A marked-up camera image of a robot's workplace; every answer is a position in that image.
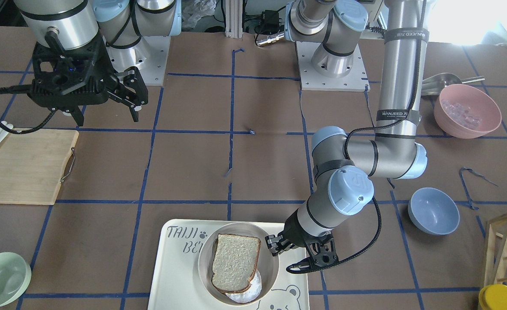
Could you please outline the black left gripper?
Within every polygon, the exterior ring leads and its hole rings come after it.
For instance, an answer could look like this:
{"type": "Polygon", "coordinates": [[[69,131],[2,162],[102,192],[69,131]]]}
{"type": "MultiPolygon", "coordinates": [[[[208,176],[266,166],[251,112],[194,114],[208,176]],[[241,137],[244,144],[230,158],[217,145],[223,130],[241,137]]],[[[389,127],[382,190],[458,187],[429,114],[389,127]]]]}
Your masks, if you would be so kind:
{"type": "Polygon", "coordinates": [[[265,241],[271,255],[277,257],[297,247],[305,248],[307,257],[286,268],[292,274],[305,274],[337,266],[337,253],[332,233],[315,237],[307,233],[297,218],[295,211],[285,222],[282,234],[268,235],[265,241]]]}

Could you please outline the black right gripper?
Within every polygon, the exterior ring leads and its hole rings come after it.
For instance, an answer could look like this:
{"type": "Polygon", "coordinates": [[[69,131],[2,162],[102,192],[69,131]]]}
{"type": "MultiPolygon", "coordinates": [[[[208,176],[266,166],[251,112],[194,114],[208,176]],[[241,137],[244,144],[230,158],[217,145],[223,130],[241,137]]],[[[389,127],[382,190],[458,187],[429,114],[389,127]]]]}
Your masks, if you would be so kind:
{"type": "Polygon", "coordinates": [[[66,50],[54,31],[45,34],[46,46],[37,43],[32,55],[34,81],[28,94],[40,107],[69,113],[84,124],[80,105],[99,105],[110,98],[129,108],[134,122],[149,102],[141,72],[131,66],[115,72],[100,32],[82,47],[66,50]]]}

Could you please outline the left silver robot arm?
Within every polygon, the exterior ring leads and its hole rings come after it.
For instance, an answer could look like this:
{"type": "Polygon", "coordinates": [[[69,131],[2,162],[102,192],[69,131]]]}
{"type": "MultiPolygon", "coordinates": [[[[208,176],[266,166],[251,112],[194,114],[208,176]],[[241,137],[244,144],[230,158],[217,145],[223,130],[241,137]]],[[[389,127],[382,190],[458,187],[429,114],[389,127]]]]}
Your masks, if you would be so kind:
{"type": "Polygon", "coordinates": [[[377,241],[377,229],[364,248],[340,260],[332,230],[377,204],[371,177],[413,179],[424,173],[426,149],[415,141],[429,31],[427,16],[433,0],[386,0],[389,27],[384,33],[384,60],[379,110],[373,139],[355,139],[360,129],[346,133],[326,126],[312,137],[316,190],[285,222],[277,235],[265,238],[273,256],[305,248],[307,257],[287,267],[294,274],[317,272],[344,264],[365,253],[377,241]]]}

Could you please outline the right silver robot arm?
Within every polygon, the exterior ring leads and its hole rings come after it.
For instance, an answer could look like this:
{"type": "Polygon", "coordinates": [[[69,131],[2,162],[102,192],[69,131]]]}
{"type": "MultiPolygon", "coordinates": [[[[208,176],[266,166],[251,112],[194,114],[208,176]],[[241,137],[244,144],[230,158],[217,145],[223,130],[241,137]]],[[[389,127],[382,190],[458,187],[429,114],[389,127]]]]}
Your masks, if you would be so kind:
{"type": "Polygon", "coordinates": [[[83,125],[81,107],[108,100],[138,121],[148,85],[162,83],[164,51],[182,30],[180,0],[17,0],[37,43],[34,79],[25,93],[50,116],[61,111],[83,125]]]}

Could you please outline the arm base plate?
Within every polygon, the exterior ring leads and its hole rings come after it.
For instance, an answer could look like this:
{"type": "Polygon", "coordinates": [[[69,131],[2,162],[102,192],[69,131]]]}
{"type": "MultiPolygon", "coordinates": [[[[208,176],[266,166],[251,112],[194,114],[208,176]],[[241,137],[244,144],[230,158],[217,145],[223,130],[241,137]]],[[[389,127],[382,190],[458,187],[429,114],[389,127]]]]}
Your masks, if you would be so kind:
{"type": "Polygon", "coordinates": [[[170,42],[171,37],[142,37],[129,49],[108,47],[107,52],[117,72],[135,66],[147,86],[163,86],[170,42]]]}
{"type": "Polygon", "coordinates": [[[346,57],[328,54],[321,43],[297,42],[296,51],[302,90],[371,90],[358,46],[346,57]]]}

